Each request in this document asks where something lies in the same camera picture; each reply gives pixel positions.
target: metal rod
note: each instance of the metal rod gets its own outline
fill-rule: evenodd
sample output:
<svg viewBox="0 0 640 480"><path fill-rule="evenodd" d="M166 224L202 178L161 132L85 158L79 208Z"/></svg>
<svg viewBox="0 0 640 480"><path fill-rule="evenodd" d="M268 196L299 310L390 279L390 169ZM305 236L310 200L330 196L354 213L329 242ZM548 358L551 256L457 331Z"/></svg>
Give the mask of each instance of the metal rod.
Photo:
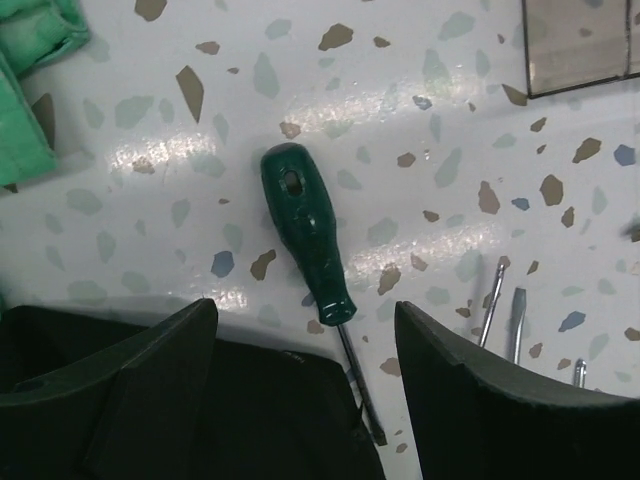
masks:
<svg viewBox="0 0 640 480"><path fill-rule="evenodd" d="M511 325L515 325L513 334L513 363L520 365L520 347L522 346L522 328L524 326L524 314L527 311L527 291L524 288L516 288L513 294L513 317Z"/></svg>
<svg viewBox="0 0 640 480"><path fill-rule="evenodd" d="M489 336L489 328L491 328L491 321L493 320L493 314L496 312L496 305L498 305L498 297L500 296L500 288L502 288L502 281L504 280L504 263L499 263L496 270L496 276L493 281L493 288L491 289L491 299L489 301L489 308L484 316L484 325L482 325L482 335L480 336L480 347L484 348L487 343L487 337Z"/></svg>
<svg viewBox="0 0 640 480"><path fill-rule="evenodd" d="M360 396L362 397L362 403L364 404L364 409L367 412L367 416L369 417L369 426L371 428L371 435L373 435L373 439L375 442L383 447L387 445L387 436L384 433L382 425L380 424L380 419L378 418L378 414L373 407L373 401L371 400L371 394L369 393L369 388L367 387L366 382L364 381L364 375L362 374L362 368L360 368L360 361L356 356L356 352L353 349L353 344L351 343L351 338L349 337L349 332L347 331L346 325L338 325L338 333L340 333L340 340L342 340L342 345L344 346L344 351L347 354L347 360L349 360L349 365L351 366L351 372L353 373L353 377L356 380L356 385L358 386L358 390L360 391Z"/></svg>
<svg viewBox="0 0 640 480"><path fill-rule="evenodd" d="M573 386L584 388L585 377L587 376L587 362L579 358L576 362L576 368L573 371Z"/></svg>

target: screwdriver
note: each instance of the screwdriver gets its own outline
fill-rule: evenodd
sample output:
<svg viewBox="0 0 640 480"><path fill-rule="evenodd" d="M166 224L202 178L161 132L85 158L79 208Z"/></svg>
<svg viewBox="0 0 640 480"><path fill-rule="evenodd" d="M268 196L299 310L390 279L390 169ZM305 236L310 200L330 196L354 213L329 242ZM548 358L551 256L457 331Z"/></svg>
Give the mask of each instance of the screwdriver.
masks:
<svg viewBox="0 0 640 480"><path fill-rule="evenodd" d="M311 290L320 323L338 329L373 439L380 446L387 445L345 325L357 308L347 291L336 238L336 217L320 172L307 149L296 143L284 143L269 150L262 157L260 171L280 240Z"/></svg>

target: white speckled tabletop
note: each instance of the white speckled tabletop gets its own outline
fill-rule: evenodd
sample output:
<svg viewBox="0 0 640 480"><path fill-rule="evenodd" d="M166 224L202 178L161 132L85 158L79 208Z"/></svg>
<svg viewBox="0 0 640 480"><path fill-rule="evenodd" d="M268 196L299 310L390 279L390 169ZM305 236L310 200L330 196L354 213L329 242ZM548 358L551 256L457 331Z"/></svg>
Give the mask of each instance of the white speckled tabletop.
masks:
<svg viewBox="0 0 640 480"><path fill-rule="evenodd" d="M388 478L420 477L394 303L476 339L500 257L490 350L521 286L524 367L569 382L584 357L588 388L640 393L637 80L527 100L519 2L81 3L90 44L23 82L59 168L0 198L9 305L154 323L212 297L221 336L344 363L257 171L293 140L339 217Z"/></svg>

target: green fabric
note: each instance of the green fabric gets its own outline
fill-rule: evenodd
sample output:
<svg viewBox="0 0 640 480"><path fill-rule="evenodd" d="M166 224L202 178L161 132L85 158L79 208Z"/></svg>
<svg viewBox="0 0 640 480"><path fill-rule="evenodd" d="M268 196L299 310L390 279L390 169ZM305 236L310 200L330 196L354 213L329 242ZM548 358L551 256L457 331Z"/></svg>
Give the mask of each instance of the green fabric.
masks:
<svg viewBox="0 0 640 480"><path fill-rule="evenodd" d="M55 168L18 79L88 40L75 0L0 0L0 185Z"/></svg>

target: screwdriver handle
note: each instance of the screwdriver handle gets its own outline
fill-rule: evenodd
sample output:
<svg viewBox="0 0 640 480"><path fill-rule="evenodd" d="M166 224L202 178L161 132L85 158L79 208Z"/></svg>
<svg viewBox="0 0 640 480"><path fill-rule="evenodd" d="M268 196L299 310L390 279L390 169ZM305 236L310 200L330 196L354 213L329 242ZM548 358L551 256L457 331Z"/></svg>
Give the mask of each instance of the screwdriver handle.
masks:
<svg viewBox="0 0 640 480"><path fill-rule="evenodd" d="M269 212L318 306L320 323L341 325L353 318L336 239L336 217L320 172L306 148L284 143L260 163Z"/></svg>

